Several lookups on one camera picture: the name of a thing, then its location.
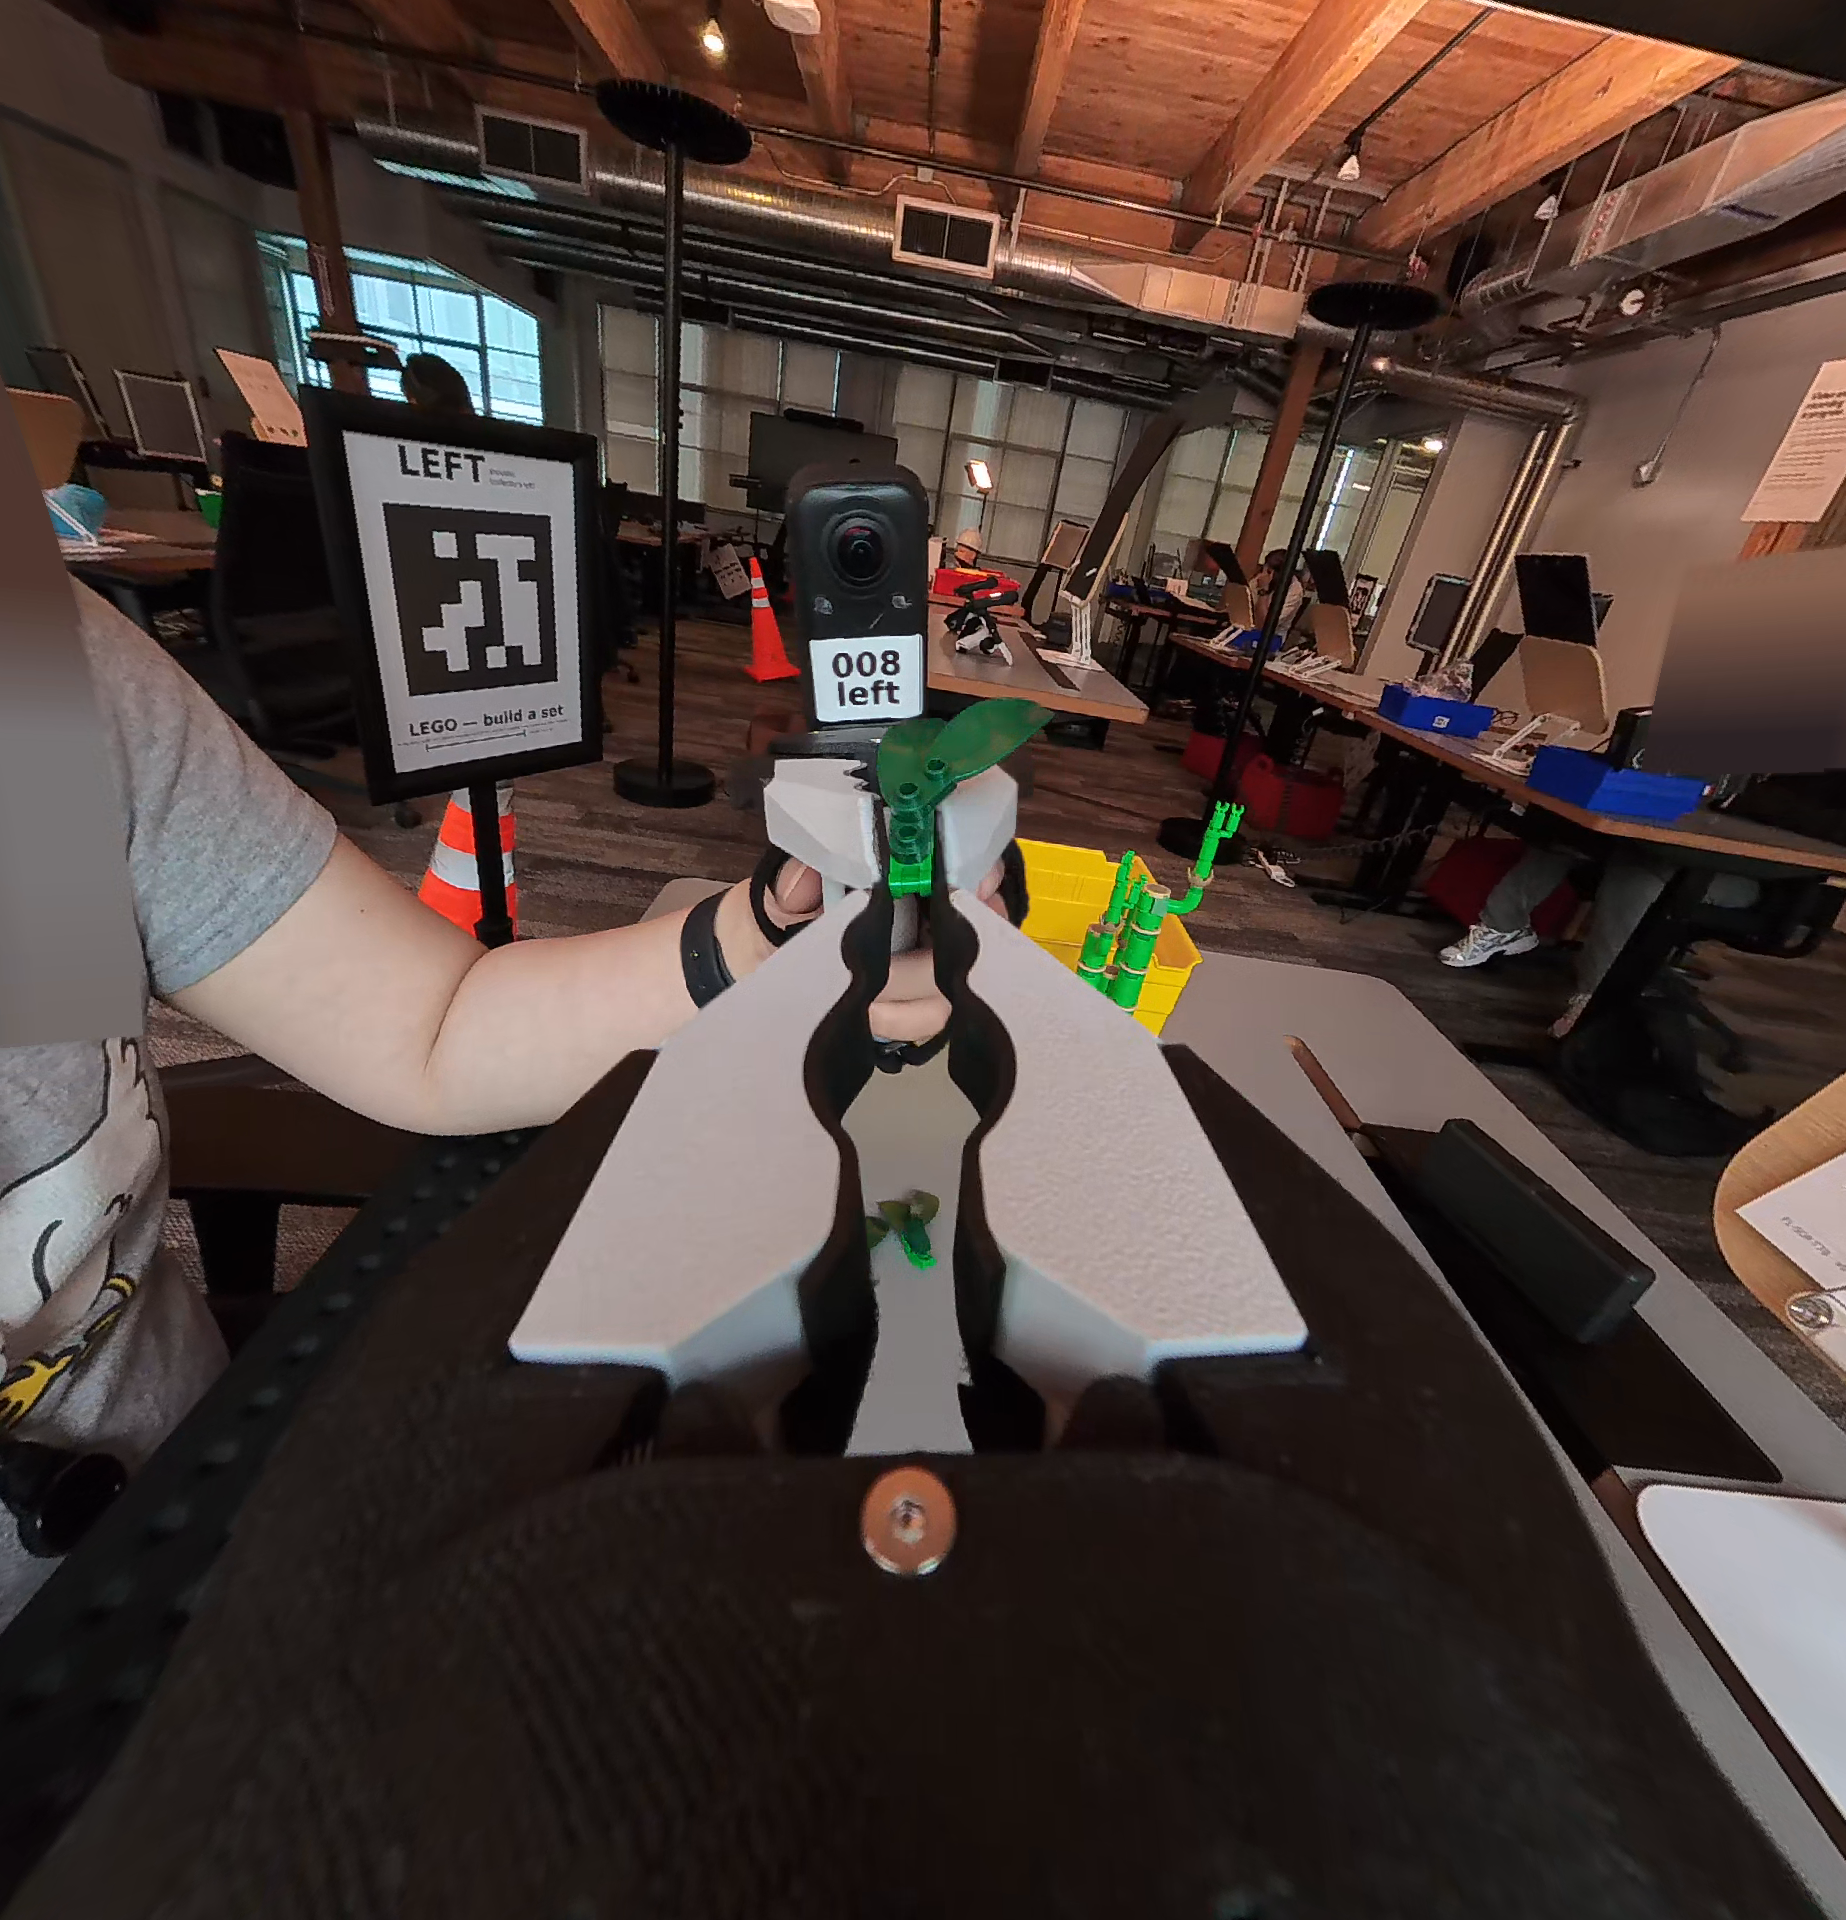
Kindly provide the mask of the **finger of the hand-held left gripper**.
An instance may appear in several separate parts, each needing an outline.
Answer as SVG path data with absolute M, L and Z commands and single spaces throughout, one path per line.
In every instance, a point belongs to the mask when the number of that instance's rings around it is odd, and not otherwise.
M 954 786 L 934 813 L 934 894 L 992 898 L 1017 825 L 1017 781 L 1009 772 L 981 772 Z
M 855 755 L 776 755 L 761 790 L 772 846 L 838 889 L 882 881 L 880 799 Z

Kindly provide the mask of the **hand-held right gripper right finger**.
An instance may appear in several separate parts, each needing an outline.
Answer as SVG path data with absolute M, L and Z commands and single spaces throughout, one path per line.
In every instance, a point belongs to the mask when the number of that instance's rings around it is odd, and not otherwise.
M 1199 1060 L 972 894 L 930 903 L 961 1151 L 954 1283 L 977 1453 L 1032 1453 L 1103 1378 L 1310 1336 L 1176 1069 Z

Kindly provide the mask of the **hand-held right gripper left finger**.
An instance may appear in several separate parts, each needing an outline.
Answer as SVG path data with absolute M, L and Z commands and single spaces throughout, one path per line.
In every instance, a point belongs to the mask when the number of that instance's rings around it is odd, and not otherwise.
M 850 894 L 653 1057 L 510 1355 L 713 1381 L 842 1453 L 877 1344 L 845 1120 L 875 1074 L 882 892 Z

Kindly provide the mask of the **green lego leaf stem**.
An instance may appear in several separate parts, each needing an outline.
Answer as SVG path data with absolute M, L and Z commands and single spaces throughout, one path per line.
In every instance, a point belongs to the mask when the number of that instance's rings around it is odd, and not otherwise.
M 885 731 L 877 786 L 888 806 L 888 892 L 928 896 L 938 881 L 940 810 L 961 786 L 1000 767 L 1054 712 L 1021 697 L 984 699 L 944 720 L 920 717 Z

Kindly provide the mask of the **person's left forearm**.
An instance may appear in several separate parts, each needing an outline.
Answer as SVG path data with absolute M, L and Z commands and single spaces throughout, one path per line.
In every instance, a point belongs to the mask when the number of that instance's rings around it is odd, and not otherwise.
M 395 1129 L 547 1125 L 695 1018 L 683 923 L 480 949 L 337 837 L 275 924 L 170 1003 Z

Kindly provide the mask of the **green lego bamboo model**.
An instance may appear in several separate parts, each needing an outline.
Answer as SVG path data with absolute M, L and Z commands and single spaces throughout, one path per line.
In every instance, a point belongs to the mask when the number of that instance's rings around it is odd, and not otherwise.
M 1201 907 L 1215 878 L 1215 866 L 1243 826 L 1244 816 L 1247 808 L 1236 800 L 1215 808 L 1181 896 L 1173 896 L 1153 876 L 1139 875 L 1132 850 L 1123 855 L 1111 886 L 1106 914 L 1087 928 L 1079 943 L 1075 975 L 1085 986 L 1125 1014 L 1139 1010 L 1161 930 Z

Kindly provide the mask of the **person's left hand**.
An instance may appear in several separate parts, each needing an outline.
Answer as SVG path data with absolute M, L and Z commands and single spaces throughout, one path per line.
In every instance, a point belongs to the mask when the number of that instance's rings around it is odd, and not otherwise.
M 714 930 L 723 973 L 743 980 L 822 914 L 822 875 L 768 846 L 750 878 L 718 898 Z M 915 947 L 890 960 L 885 988 L 869 1007 L 869 1034 L 885 1043 L 928 1043 L 951 1014 L 938 990 L 928 937 L 920 934 Z

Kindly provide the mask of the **yellow plastic bin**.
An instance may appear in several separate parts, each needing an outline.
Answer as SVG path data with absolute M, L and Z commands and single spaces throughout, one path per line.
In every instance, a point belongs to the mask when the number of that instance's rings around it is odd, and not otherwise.
M 1103 917 L 1118 859 L 1096 849 L 1017 837 L 1028 875 L 1026 936 L 1066 973 L 1078 973 L 1088 928 Z M 1201 954 L 1185 917 L 1166 916 L 1132 1018 L 1163 1034 Z

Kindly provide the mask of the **black monitor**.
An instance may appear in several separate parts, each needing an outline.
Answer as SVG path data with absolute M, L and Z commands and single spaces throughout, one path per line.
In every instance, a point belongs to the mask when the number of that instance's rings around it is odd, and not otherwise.
M 747 466 L 732 476 L 753 511 L 781 515 L 788 494 L 805 467 L 864 466 L 882 469 L 899 464 L 893 435 L 866 432 L 855 421 L 838 421 L 790 409 L 750 412 Z

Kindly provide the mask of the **grey office desk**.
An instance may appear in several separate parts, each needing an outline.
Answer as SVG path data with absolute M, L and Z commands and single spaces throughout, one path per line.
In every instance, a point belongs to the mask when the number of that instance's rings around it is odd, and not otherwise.
M 961 653 L 954 636 L 947 635 L 947 619 L 957 607 L 952 597 L 934 594 L 928 601 L 927 686 L 930 693 L 966 699 L 1021 697 L 1054 712 L 1093 720 L 1146 724 L 1146 704 L 1111 672 L 1046 662 L 1039 652 L 1041 636 L 1017 619 L 1012 609 L 998 614 L 1006 658 Z

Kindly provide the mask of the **black floor lamp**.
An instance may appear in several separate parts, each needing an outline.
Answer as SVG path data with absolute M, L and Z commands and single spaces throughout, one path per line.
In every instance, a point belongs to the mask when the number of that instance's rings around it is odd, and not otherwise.
M 1330 412 L 1321 435 L 1317 456 L 1311 467 L 1310 483 L 1304 486 L 1300 505 L 1295 513 L 1291 541 L 1287 546 L 1289 558 L 1278 585 L 1289 583 L 1296 558 L 1303 558 L 1303 552 L 1310 546 L 1310 534 L 1317 520 L 1317 502 L 1323 497 L 1325 483 L 1330 469 L 1330 460 L 1341 435 L 1344 414 L 1348 409 L 1348 400 L 1361 366 L 1366 364 L 1372 338 L 1377 334 L 1408 334 L 1422 329 L 1432 323 L 1439 311 L 1439 296 L 1431 292 L 1425 284 L 1412 281 L 1333 281 L 1321 286 L 1317 292 L 1313 292 L 1304 303 L 1307 319 L 1321 323 L 1323 328 L 1347 329 L 1350 334 L 1350 340 L 1341 359 Z M 1218 804 L 1229 804 L 1228 783 L 1238 772 L 1248 708 L 1267 675 L 1267 664 L 1273 658 L 1273 647 L 1274 633 L 1267 635 L 1260 629 L 1258 645 L 1248 658 L 1247 678 L 1238 691 L 1238 708 L 1225 734 L 1225 754 L 1210 783 L 1201 819 L 1193 820 L 1188 816 L 1178 816 L 1163 820 L 1158 830 L 1158 845 L 1163 850 L 1197 858 L 1204 826 L 1211 819 L 1215 808 Z M 1239 855 L 1229 842 L 1216 866 L 1233 864 L 1238 858 Z
M 664 161 L 664 298 L 658 359 L 658 500 L 660 521 L 660 619 L 656 658 L 656 745 L 644 757 L 622 760 L 615 769 L 616 794 L 647 808 L 697 808 L 713 804 L 716 778 L 676 752 L 676 667 L 678 667 L 678 552 L 679 552 L 679 391 L 682 391 L 682 298 L 687 166 L 691 162 L 730 166 L 750 154 L 743 121 L 714 102 L 679 86 L 644 79 L 611 79 L 596 88 L 601 116 L 625 138 L 658 151 Z

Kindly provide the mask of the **framed tag sign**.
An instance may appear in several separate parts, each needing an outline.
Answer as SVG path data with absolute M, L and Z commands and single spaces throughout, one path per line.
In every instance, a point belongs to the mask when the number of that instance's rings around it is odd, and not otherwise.
M 371 799 L 470 794 L 505 947 L 500 783 L 601 755 L 598 443 L 328 387 L 300 412 Z

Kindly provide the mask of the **black bar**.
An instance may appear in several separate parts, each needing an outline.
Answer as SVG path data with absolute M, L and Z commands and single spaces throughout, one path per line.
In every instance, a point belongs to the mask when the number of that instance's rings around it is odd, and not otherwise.
M 1431 1134 L 1415 1190 L 1574 1344 L 1607 1343 L 1655 1283 L 1646 1263 L 1470 1120 Z

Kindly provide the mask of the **printed paper sheet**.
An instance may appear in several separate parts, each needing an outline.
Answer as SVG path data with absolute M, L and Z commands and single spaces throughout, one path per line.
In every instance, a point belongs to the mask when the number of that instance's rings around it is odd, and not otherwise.
M 1747 1202 L 1737 1216 L 1792 1260 L 1846 1322 L 1846 1151 Z

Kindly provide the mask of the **wall poster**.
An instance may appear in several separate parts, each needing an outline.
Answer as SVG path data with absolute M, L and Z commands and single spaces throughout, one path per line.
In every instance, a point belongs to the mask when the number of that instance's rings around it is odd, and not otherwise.
M 1744 523 L 1818 523 L 1846 486 L 1846 359 L 1823 364 L 1751 500 Z

